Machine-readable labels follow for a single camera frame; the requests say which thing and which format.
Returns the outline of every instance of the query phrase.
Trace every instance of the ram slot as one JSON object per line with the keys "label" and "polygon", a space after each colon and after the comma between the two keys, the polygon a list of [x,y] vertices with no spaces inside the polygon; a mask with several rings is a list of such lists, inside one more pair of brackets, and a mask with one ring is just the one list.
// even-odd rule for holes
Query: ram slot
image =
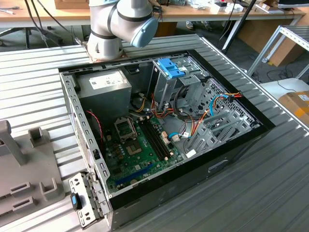
{"label": "ram slot", "polygon": [[170,157],[169,151],[149,121],[141,122],[140,128],[160,161]]}

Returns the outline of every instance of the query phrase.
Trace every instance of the capacitor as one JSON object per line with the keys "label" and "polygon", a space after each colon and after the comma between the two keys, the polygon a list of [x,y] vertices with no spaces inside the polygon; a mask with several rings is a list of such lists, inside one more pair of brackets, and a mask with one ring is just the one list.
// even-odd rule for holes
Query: capacitor
{"label": "capacitor", "polygon": [[133,180],[130,181],[130,184],[132,184],[132,185],[135,184],[135,183],[137,183],[136,179],[133,179]]}

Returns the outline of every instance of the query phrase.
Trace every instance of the blue latch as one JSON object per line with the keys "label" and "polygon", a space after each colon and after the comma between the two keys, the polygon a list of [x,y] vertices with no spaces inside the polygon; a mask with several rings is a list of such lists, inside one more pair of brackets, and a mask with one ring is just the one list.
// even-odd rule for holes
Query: blue latch
{"label": "blue latch", "polygon": [[185,76],[185,73],[180,71],[177,68],[177,65],[173,63],[169,58],[159,59],[158,63],[160,67],[168,73],[170,78],[177,78],[177,77]]}
{"label": "blue latch", "polygon": [[77,201],[76,201],[76,196],[72,196],[72,202],[73,202],[73,204],[76,204],[76,203],[77,203]]}

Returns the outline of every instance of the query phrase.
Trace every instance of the chip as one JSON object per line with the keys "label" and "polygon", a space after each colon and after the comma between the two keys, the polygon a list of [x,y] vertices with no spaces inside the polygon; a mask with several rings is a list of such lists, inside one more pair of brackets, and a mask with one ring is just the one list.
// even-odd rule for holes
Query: chip
{"label": "chip", "polygon": [[134,155],[141,152],[141,146],[137,140],[130,141],[126,143],[126,150],[128,151],[129,155]]}
{"label": "chip", "polygon": [[115,175],[116,175],[116,174],[119,174],[119,173],[121,173],[121,169],[120,169],[120,168],[115,168],[115,169],[112,171],[112,173],[114,173]]}

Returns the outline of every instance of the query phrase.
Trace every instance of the blue drive bay latch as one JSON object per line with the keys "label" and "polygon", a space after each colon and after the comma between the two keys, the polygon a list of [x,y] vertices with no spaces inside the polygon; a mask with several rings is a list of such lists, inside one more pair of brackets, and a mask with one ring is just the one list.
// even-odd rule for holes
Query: blue drive bay latch
{"label": "blue drive bay latch", "polygon": [[160,67],[166,71],[171,79],[185,76],[185,73],[180,71],[175,63],[169,58],[159,59],[158,63]]}

